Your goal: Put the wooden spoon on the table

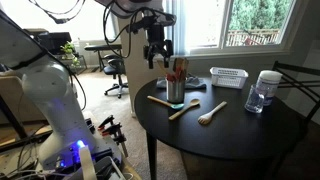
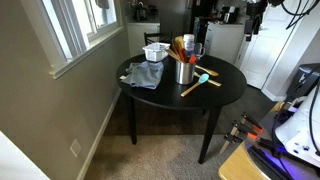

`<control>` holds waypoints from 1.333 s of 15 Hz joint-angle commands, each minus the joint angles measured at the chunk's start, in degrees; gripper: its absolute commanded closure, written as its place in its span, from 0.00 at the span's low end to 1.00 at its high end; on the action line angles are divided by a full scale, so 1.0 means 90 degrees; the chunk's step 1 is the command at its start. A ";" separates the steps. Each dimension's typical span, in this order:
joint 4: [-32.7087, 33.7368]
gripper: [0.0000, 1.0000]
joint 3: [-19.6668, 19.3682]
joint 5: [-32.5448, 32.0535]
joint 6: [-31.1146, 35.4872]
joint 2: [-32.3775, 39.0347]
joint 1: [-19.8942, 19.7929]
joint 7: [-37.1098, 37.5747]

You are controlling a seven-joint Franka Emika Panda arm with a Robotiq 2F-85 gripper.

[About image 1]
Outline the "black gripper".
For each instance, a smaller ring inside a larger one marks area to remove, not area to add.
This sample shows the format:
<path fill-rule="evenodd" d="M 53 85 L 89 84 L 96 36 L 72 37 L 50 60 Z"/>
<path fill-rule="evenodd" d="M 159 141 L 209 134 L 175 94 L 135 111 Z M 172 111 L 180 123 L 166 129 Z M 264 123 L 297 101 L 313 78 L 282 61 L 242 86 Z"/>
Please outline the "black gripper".
<path fill-rule="evenodd" d="M 164 25 L 157 21 L 155 15 L 146 16 L 143 20 L 148 41 L 148 44 L 143 47 L 143 53 L 144 58 L 148 60 L 149 69 L 153 69 L 153 58 L 156 54 L 161 54 L 164 58 L 164 67 L 169 67 L 173 46 L 172 41 L 164 37 Z"/>

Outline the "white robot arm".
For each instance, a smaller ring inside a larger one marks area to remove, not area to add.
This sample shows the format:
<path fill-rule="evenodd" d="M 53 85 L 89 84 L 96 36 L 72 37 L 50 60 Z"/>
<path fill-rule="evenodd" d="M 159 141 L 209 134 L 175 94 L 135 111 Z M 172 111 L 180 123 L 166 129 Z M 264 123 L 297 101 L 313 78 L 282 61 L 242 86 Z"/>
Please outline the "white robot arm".
<path fill-rule="evenodd" d="M 42 112 L 52 134 L 40 145 L 39 167 L 52 170 L 108 148 L 85 123 L 79 102 L 61 61 L 24 31 L 6 13 L 0 14 L 0 63 L 22 75 L 22 90 Z"/>

